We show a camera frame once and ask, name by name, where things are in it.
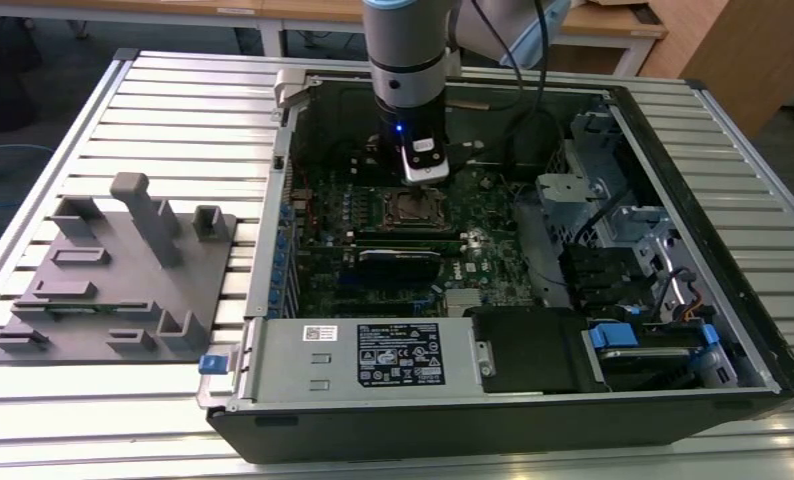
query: white label sticker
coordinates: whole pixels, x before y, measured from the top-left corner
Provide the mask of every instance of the white label sticker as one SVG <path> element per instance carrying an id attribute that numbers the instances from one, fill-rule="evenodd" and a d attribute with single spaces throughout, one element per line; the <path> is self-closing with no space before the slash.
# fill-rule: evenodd
<path id="1" fill-rule="evenodd" d="M 429 151 L 435 150 L 435 139 L 425 138 L 423 140 L 416 140 L 413 142 L 413 149 L 417 152 L 429 152 Z"/>
<path id="2" fill-rule="evenodd" d="M 337 326 L 336 325 L 304 325 L 305 342 L 336 342 L 337 341 Z"/>
<path id="3" fill-rule="evenodd" d="M 219 13 L 229 13 L 232 15 L 253 15 L 255 11 L 251 8 L 219 8 Z"/>
<path id="4" fill-rule="evenodd" d="M 631 35 L 635 37 L 659 37 L 663 34 L 660 32 L 650 32 L 648 30 L 631 30 Z"/>

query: wooden cabinet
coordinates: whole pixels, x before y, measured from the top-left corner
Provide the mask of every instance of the wooden cabinet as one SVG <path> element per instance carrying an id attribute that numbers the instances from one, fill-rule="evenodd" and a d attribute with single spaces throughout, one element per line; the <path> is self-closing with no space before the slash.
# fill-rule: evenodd
<path id="1" fill-rule="evenodd" d="M 747 136 L 794 94 L 794 0 L 650 0 L 670 29 L 640 75 L 695 78 Z"/>

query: slotted metal surface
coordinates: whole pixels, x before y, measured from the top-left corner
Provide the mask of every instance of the slotted metal surface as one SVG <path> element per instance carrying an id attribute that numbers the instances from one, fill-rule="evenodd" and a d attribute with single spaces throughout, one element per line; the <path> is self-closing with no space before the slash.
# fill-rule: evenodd
<path id="1" fill-rule="evenodd" d="M 239 341 L 276 131 L 271 87 L 287 66 L 365 68 L 160 52 L 116 62 L 0 244 L 0 328 L 57 234 L 44 219 L 56 197 L 98 195 L 101 208 L 120 210 L 112 176 L 142 171 L 176 211 L 208 201 L 243 220 L 212 335 L 214 344 Z M 552 80 L 629 89 L 794 347 L 794 198 L 708 96 L 672 80 Z M 659 448 L 259 467 L 209 429 L 198 381 L 193 365 L 0 367 L 0 478 L 794 478 L 794 411 Z M 227 392 L 229 377 L 210 388 Z"/>

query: blue latch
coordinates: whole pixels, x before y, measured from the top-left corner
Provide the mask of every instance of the blue latch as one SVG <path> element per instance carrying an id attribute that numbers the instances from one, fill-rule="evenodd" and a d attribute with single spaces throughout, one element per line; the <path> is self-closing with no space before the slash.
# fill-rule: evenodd
<path id="1" fill-rule="evenodd" d="M 704 334 L 704 341 L 708 345 L 719 343 L 719 333 L 716 332 L 716 328 L 714 328 L 710 323 L 706 323 L 702 326 L 702 333 Z"/>
<path id="2" fill-rule="evenodd" d="M 201 375 L 227 375 L 229 363 L 227 355 L 202 355 L 197 362 L 197 371 Z"/>
<path id="3" fill-rule="evenodd" d="M 595 348 L 637 347 L 639 340 L 629 323 L 601 323 L 588 331 Z"/>

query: power supply label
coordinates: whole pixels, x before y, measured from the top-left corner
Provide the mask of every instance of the power supply label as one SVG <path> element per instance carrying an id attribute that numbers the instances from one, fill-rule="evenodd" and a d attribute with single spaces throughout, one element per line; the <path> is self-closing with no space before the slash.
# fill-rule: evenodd
<path id="1" fill-rule="evenodd" d="M 364 387 L 444 385 L 437 324 L 357 325 L 357 382 Z"/>

